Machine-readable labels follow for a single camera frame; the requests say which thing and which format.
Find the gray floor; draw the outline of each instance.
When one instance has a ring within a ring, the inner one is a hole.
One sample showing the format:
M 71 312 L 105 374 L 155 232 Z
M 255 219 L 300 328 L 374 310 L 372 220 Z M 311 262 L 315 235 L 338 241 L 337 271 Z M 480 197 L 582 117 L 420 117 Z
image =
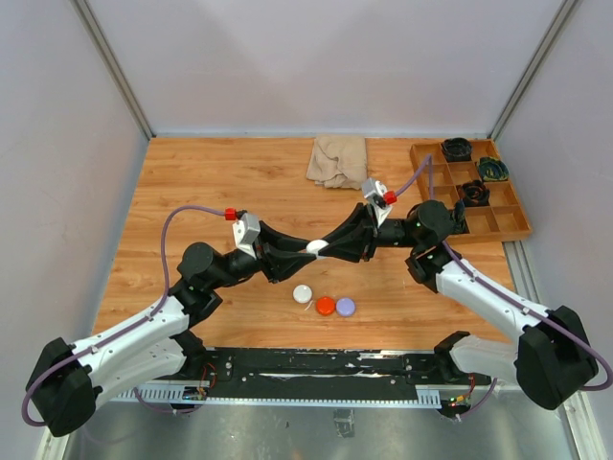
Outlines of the gray floor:
M 134 434 L 113 446 L 73 435 L 64 460 L 577 458 L 564 416 L 516 391 L 492 397 L 462 423 L 434 410 L 355 409 L 349 438 L 339 437 L 333 414 L 322 407 L 210 405 L 175 418 L 137 403 L 110 402 L 88 431 L 100 441 Z

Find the white bottle cap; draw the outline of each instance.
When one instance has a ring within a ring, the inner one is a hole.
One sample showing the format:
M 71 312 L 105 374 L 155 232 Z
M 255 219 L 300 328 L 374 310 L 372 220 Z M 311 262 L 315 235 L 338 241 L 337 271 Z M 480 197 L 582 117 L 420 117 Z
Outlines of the white bottle cap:
M 310 302 L 313 297 L 313 291 L 307 285 L 298 285 L 294 288 L 294 300 L 299 304 Z

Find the white wall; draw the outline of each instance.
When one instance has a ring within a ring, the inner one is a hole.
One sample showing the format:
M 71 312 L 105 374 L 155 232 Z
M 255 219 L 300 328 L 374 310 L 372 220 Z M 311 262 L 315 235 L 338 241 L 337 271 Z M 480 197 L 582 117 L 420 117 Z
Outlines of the white wall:
M 0 95 L 0 456 L 29 459 L 24 386 L 93 326 L 146 141 L 68 1 L 2 3 Z
M 158 134 L 490 131 L 560 0 L 90 0 Z
M 581 316 L 613 362 L 613 34 L 609 0 L 583 2 L 499 142 L 533 223 L 545 300 Z M 613 455 L 613 390 L 591 398 Z

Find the orange bottle cap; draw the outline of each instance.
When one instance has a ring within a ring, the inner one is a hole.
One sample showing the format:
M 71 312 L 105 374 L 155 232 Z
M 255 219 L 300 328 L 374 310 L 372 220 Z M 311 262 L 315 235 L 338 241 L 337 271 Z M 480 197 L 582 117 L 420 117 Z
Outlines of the orange bottle cap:
M 320 314 L 324 316 L 328 316 L 329 314 L 333 314 L 336 309 L 336 303 L 334 299 L 330 297 L 322 297 L 317 300 L 317 304 L 315 304 L 315 309 L 319 311 Z

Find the red connector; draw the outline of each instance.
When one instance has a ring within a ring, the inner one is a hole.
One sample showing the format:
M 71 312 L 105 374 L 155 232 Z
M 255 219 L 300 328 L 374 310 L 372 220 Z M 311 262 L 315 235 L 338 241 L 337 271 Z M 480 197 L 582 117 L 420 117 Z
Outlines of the red connector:
M 224 212 L 224 216 L 226 217 L 226 220 L 237 220 L 238 219 L 237 210 L 234 208 L 226 208 Z
M 398 201 L 398 197 L 392 190 L 383 194 L 383 199 L 387 204 L 394 204 Z

